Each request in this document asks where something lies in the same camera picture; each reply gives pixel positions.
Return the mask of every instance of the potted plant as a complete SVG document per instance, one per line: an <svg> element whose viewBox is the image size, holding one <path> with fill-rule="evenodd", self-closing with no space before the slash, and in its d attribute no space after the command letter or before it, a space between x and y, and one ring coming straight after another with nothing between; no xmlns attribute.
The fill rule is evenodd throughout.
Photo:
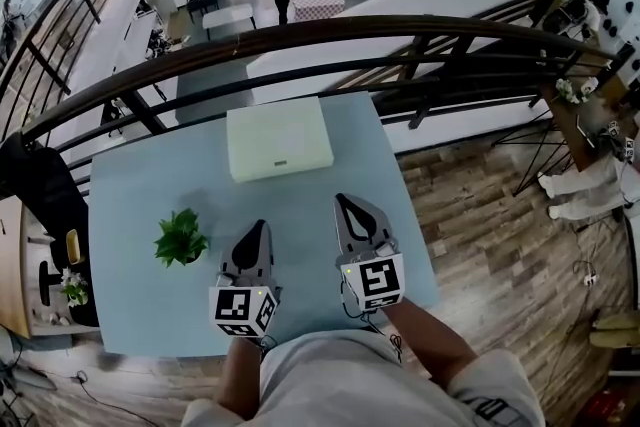
<svg viewBox="0 0 640 427"><path fill-rule="evenodd" d="M89 301L87 282L68 267L62 270L62 293L67 296L69 308L84 306Z"/></svg>
<svg viewBox="0 0 640 427"><path fill-rule="evenodd" d="M556 81L556 90L560 98L574 105L587 102L589 100L589 93L591 92L587 89L576 91L573 83L567 79L558 79Z"/></svg>
<svg viewBox="0 0 640 427"><path fill-rule="evenodd" d="M206 237L198 231L198 214L190 208L179 214L171 212L171 220L160 221L162 237L154 242L158 246L156 258L167 266L174 260L182 265L195 262L208 246Z"/></svg>

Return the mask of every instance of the wooden floor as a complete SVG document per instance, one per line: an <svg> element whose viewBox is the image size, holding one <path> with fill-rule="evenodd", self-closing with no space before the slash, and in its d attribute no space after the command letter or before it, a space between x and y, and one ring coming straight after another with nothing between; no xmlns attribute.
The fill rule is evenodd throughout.
<svg viewBox="0 0 640 427"><path fill-rule="evenodd" d="M537 185L513 198L525 150L492 149L491 140L399 159L442 296L433 313L478 351L506 347L517 354L549 422L570 426L603 383L611 357L587 343L589 319L596 308L611 313L613 305L631 304L624 225L608 218L576 235L581 223L547 217L549 201ZM584 271L574 274L572 266L587 254L593 254L601 279L584 306ZM142 424L92 402L67 379L78 370L86 372L86 388L100 400L161 425L178 425L189 400L215 392L222 362L121 357L104 353L99 340L84 340L69 351L25 353L23 360L57 374L50 374L57 392L25 390L23 403L37 413L37 423L73 426ZM410 357L406 364L417 367Z"/></svg>

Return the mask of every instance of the green plant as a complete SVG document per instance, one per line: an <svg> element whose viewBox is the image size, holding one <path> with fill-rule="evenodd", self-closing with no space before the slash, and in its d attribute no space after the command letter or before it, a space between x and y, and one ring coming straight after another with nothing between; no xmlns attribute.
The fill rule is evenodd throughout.
<svg viewBox="0 0 640 427"><path fill-rule="evenodd" d="M187 265L198 259L208 246L206 237L198 232L198 214L190 208L176 215L171 212L171 220L160 221L162 237L154 242L158 246L156 258L169 267L174 260Z"/></svg>
<svg viewBox="0 0 640 427"><path fill-rule="evenodd" d="M87 282L80 274L71 272L68 267L62 270L62 287L69 308L84 306L89 301Z"/></svg>

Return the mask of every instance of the white shirt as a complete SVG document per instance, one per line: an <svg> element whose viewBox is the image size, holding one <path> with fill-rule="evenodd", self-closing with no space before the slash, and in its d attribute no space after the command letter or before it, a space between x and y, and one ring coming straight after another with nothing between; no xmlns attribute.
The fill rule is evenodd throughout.
<svg viewBox="0 0 640 427"><path fill-rule="evenodd" d="M400 365L389 340L366 331L313 333L267 354L260 408L245 422L210 400L187 409L183 427L543 427L518 359L492 351L445 391Z"/></svg>

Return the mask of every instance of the wooden handrail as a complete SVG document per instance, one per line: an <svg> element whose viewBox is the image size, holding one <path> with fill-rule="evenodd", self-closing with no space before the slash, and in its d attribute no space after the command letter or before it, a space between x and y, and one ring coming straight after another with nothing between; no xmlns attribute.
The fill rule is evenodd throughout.
<svg viewBox="0 0 640 427"><path fill-rule="evenodd" d="M70 119L101 106L123 93L223 62L319 43L418 35L464 35L529 41L546 49L576 51L611 60L617 58L596 47L568 38L487 20L431 15L361 16L313 20L245 32L219 41L184 48L144 62L67 98L28 124L24 128L24 135L26 140L35 140Z"/></svg>

